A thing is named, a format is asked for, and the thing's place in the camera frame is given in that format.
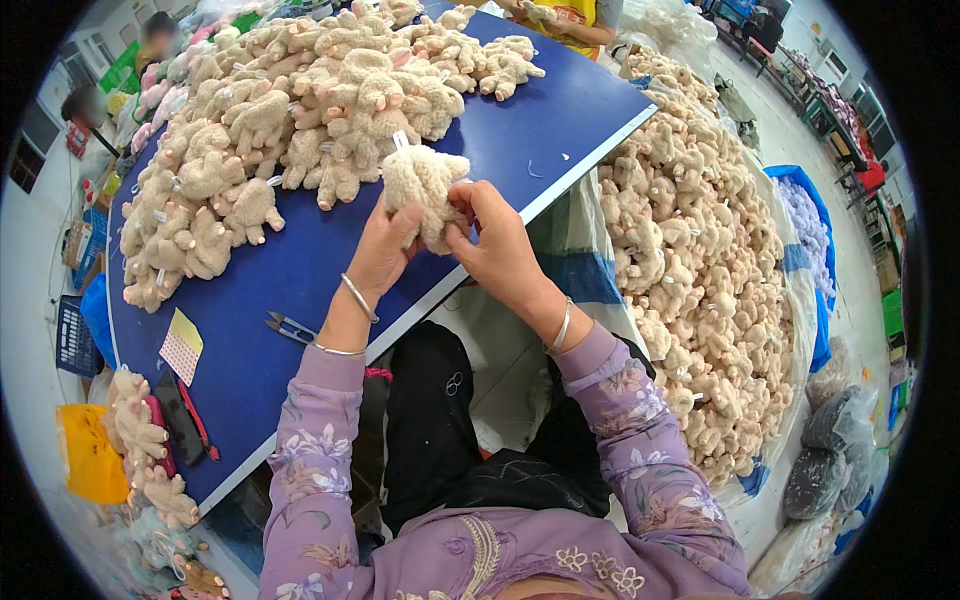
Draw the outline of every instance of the floral print sleeve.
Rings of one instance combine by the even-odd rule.
[[[566,391],[597,436],[600,467],[630,533],[662,543],[729,586],[744,588],[743,548],[700,471],[677,420],[626,345],[599,324],[556,357]]]
[[[262,600],[332,600],[348,594],[357,563],[350,515],[350,455],[360,418],[364,361],[307,347],[290,381],[267,462],[273,510],[264,530]]]

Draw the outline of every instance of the bracelet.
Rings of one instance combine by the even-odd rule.
[[[573,299],[570,296],[566,297],[566,312],[564,313],[564,324],[560,325],[560,333],[557,334],[557,339],[553,341],[553,344],[550,345],[550,348],[543,345],[543,351],[547,354],[556,354],[557,350],[560,349],[560,346],[564,344],[564,338],[566,337],[566,327],[570,325],[570,309],[573,307]]]
[[[362,350],[354,350],[353,352],[347,352],[346,350],[335,350],[333,348],[321,346],[319,342],[314,342],[313,345],[323,350],[327,354],[335,354],[337,356],[360,356],[367,351],[366,348],[363,348]]]
[[[353,293],[353,297],[360,302],[360,307],[363,308],[363,311],[367,313],[367,318],[370,319],[371,323],[379,323],[380,318],[373,314],[373,311],[370,310],[370,307],[367,305],[367,301],[363,299],[363,296],[360,295],[360,292],[357,291],[356,287],[353,285],[353,282],[350,281],[350,278],[347,277],[346,273],[340,273],[340,279],[344,281],[344,284]]]

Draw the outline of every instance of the woman's left hand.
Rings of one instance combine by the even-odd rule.
[[[383,209],[383,196],[376,201],[370,218],[363,228],[357,250],[347,268],[347,277],[370,306],[376,305],[400,278],[407,263],[423,247],[417,238],[410,248],[403,242],[420,226],[423,208],[408,204],[395,215],[388,216]]]
[[[562,36],[564,34],[569,34],[570,30],[573,28],[573,21],[568,18],[563,17],[562,15],[557,15],[557,20],[553,23],[548,23],[542,21],[543,29],[553,34],[554,36]]]

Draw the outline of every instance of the black pants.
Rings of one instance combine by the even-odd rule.
[[[631,347],[639,356],[639,350]],[[603,517],[611,488],[600,476],[596,438],[564,393],[551,359],[551,409],[526,452],[502,449],[483,461],[468,412],[473,372],[460,339],[423,322],[394,348],[387,400],[387,497],[380,513],[394,535],[441,506],[566,508]]]

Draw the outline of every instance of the blue tabletop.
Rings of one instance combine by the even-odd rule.
[[[442,3],[427,12],[436,17],[450,7]],[[546,77],[518,85],[516,94],[502,103],[492,95],[467,94],[464,115],[431,145],[468,157],[469,177],[490,180],[525,223],[656,110],[646,96],[602,66],[515,23],[478,12],[466,33],[481,43],[529,36],[540,52],[534,63],[546,70]],[[189,392],[221,460],[203,457],[188,467],[176,450],[174,454],[187,492],[205,513],[273,451],[280,404],[300,363],[303,346],[267,327],[266,311],[319,330],[382,185],[363,184],[356,200],[336,204],[329,212],[317,208],[315,190],[277,188],[276,206],[287,222],[283,231],[268,230],[262,246],[234,249],[227,270],[211,281],[185,279],[149,315],[123,301],[123,255],[117,245],[124,221],[119,206],[131,199],[136,174],[155,150],[156,136],[113,199],[110,320],[117,362],[143,373],[151,386],[167,369],[158,352],[175,307],[204,339]],[[377,306],[380,323],[372,328],[368,360],[388,349],[465,277],[452,256],[415,256]]]

